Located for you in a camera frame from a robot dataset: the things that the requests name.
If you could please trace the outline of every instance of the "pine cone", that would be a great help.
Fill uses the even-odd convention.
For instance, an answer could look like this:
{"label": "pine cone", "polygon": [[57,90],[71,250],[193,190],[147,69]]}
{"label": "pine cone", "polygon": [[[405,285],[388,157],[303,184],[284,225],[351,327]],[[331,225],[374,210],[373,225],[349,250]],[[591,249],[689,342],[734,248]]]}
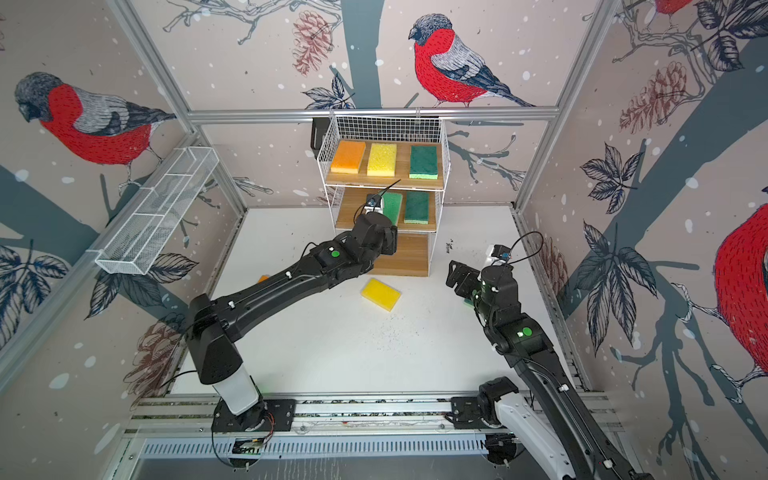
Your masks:
{"label": "pine cone", "polygon": [[131,408],[146,396],[161,394],[158,387],[171,367],[173,360],[171,354],[181,341],[181,334],[167,325],[167,323],[174,324],[175,320],[179,320],[177,317],[184,319],[184,316],[179,313],[171,313],[149,327],[147,332],[139,338],[136,346],[138,353],[134,357],[136,368],[123,378],[123,382],[131,384],[128,387],[128,393],[137,396]]}
{"label": "pine cone", "polygon": [[568,266],[565,265],[563,254],[552,243],[552,237],[547,238],[541,248],[541,263],[544,264],[544,271],[547,273],[552,289],[559,299],[564,292],[565,284],[568,282]]}
{"label": "pine cone", "polygon": [[305,10],[299,13],[299,20],[293,24],[293,67],[302,75],[318,70],[323,60],[328,58],[333,38],[331,27],[318,13]]}
{"label": "pine cone", "polygon": [[686,84],[685,67],[673,61],[648,80],[648,85],[629,101],[627,110],[619,116],[619,131],[630,128],[631,133],[650,130],[654,124],[663,124],[672,109],[683,100]]}

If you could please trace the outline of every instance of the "green scrub pad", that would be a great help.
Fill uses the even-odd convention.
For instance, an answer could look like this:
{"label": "green scrub pad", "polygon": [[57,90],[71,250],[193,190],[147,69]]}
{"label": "green scrub pad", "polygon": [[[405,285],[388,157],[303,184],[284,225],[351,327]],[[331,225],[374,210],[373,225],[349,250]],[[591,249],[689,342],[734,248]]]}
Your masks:
{"label": "green scrub pad", "polygon": [[411,147],[411,178],[437,180],[437,147]]}
{"label": "green scrub pad", "polygon": [[413,191],[406,194],[406,223],[429,223],[429,192]]}
{"label": "green scrub pad", "polygon": [[402,206],[402,194],[387,192],[382,195],[382,203],[384,204],[382,213],[389,218],[392,225],[397,226],[397,220],[400,218],[400,207]]}

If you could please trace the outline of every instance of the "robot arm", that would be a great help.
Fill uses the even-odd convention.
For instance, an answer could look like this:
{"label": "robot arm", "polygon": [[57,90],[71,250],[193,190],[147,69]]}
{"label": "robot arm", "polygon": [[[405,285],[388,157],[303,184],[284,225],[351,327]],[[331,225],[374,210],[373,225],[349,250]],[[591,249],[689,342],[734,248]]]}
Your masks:
{"label": "robot arm", "polygon": [[260,422],[261,394],[234,343],[287,306],[370,271],[380,254],[396,251],[397,227],[369,212],[357,218],[352,230],[316,245],[261,283],[216,300],[207,295],[193,299],[184,328],[200,382],[212,385],[232,414],[241,415],[244,428]]}
{"label": "robot arm", "polygon": [[[495,246],[489,251],[508,254],[509,249]],[[486,338],[535,395],[551,428],[506,378],[480,387],[480,420],[507,427],[553,480],[652,479],[632,469],[592,418],[562,369],[551,340],[536,320],[521,311],[512,266],[501,254],[498,260],[501,264],[486,262],[482,271],[452,261],[445,283],[472,301]]]}

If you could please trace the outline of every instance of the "bird illustration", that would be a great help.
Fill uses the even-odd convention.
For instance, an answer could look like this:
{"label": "bird illustration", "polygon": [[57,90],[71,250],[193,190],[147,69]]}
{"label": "bird illustration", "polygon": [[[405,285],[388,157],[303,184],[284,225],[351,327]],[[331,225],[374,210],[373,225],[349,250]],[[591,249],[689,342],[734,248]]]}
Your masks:
{"label": "bird illustration", "polygon": [[672,23],[672,15],[674,15],[678,10],[683,8],[685,5],[688,5],[692,1],[693,0],[638,0],[637,2],[631,3],[627,7],[625,7],[624,11],[629,12],[632,8],[645,2],[654,4],[654,14],[653,14],[653,17],[648,22],[648,26],[646,27],[646,30],[650,29],[650,24],[656,19],[656,14],[663,13],[665,15],[669,15],[670,17],[670,26],[664,32],[666,34],[671,29],[677,28],[677,25]]}
{"label": "bird illustration", "polygon": [[444,101],[462,102],[468,107],[476,98],[489,96],[533,107],[515,97],[493,75],[485,60],[464,45],[445,15],[432,13],[419,18],[408,38],[415,41],[416,77],[437,98],[436,107]]}
{"label": "bird illustration", "polygon": [[693,309],[720,319],[736,340],[752,356],[755,366],[741,380],[735,380],[719,365],[711,369],[722,373],[733,384],[733,403],[742,403],[741,390],[747,382],[768,376],[768,204],[731,232],[717,249],[714,276],[717,308],[693,303],[684,285],[672,283],[683,291],[688,313]]}
{"label": "bird illustration", "polygon": [[95,164],[125,165],[128,180],[118,190],[138,185],[131,179],[131,162],[144,150],[152,151],[149,140],[160,123],[176,118],[115,95],[85,91],[41,71],[24,77],[15,96],[22,117],[27,122],[39,119],[73,154]]}

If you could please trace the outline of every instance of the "white table surface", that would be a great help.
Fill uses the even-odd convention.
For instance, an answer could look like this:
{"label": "white table surface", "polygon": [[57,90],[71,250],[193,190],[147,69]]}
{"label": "white table surface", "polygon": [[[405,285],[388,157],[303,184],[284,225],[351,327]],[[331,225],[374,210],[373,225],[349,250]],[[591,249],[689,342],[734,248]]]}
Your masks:
{"label": "white table surface", "polygon": [[[214,298],[281,271],[307,242],[333,236],[326,209],[250,210]],[[472,309],[445,286],[450,260],[480,268],[488,245],[510,247],[518,237],[507,207],[446,207],[428,278],[374,276],[402,292],[392,312],[360,296],[371,277],[364,275],[294,303],[248,332],[237,348],[265,394],[469,392],[498,376],[526,389],[492,350]],[[448,253],[446,243],[452,244]],[[525,256],[520,243],[512,256]],[[530,263],[516,263],[514,274],[523,311],[542,325],[563,359]],[[568,372],[564,361],[563,368]],[[181,371],[189,369],[187,353]],[[215,393],[192,374],[179,377],[171,392]]]}

